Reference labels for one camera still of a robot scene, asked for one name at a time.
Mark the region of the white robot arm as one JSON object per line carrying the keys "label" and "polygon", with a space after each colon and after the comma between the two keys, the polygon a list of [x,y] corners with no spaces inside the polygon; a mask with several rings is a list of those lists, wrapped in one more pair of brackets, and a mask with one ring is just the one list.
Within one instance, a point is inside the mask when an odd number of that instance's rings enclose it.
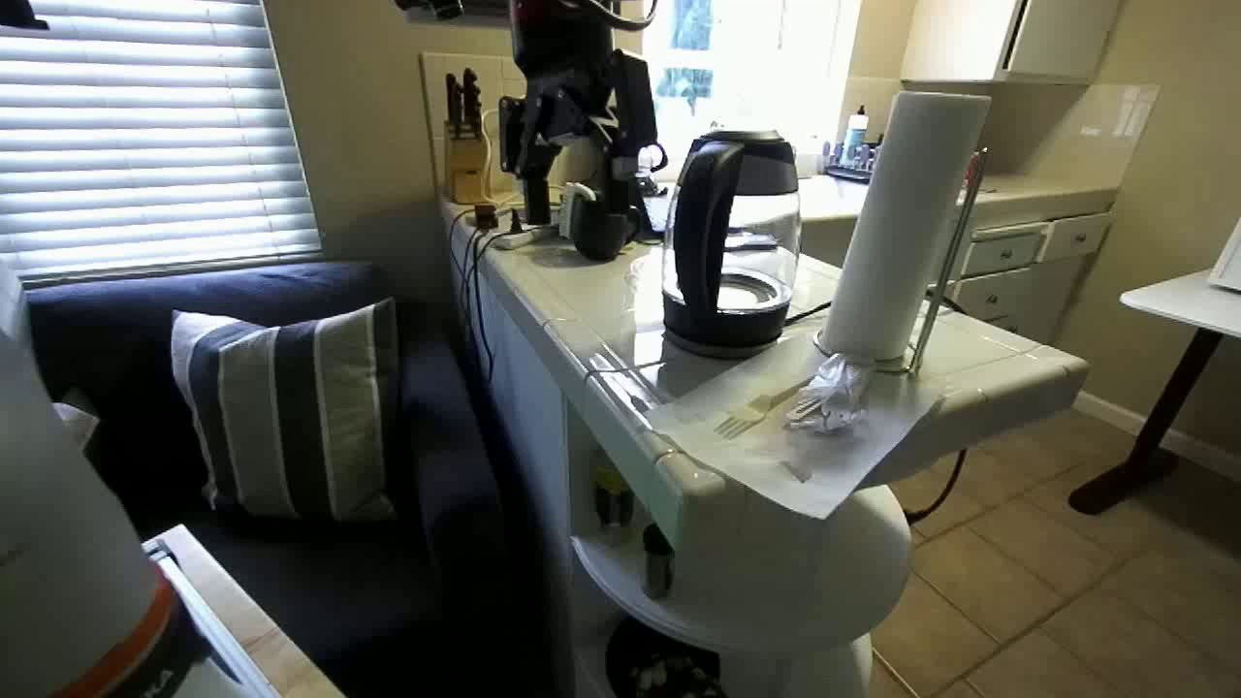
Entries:
{"label": "white robot arm", "polygon": [[[303,337],[372,307],[384,345],[386,519],[258,519],[205,501],[209,461],[172,373],[181,312]],[[164,523],[205,552],[350,698],[561,698],[519,590],[512,461],[434,312],[356,261],[38,288],[3,345],[0,689],[164,685],[174,601],[139,552]]]}

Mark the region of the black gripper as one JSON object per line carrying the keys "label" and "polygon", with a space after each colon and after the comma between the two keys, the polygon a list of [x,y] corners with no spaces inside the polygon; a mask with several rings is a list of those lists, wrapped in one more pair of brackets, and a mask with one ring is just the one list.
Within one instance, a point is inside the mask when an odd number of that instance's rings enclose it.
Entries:
{"label": "black gripper", "polygon": [[654,143],[649,63],[614,42],[616,32],[642,32],[619,0],[506,0],[512,63],[524,91],[500,99],[500,165],[519,183],[531,225],[549,219],[545,174],[567,138],[593,138],[605,156],[597,190],[605,228],[634,232],[634,156]]}

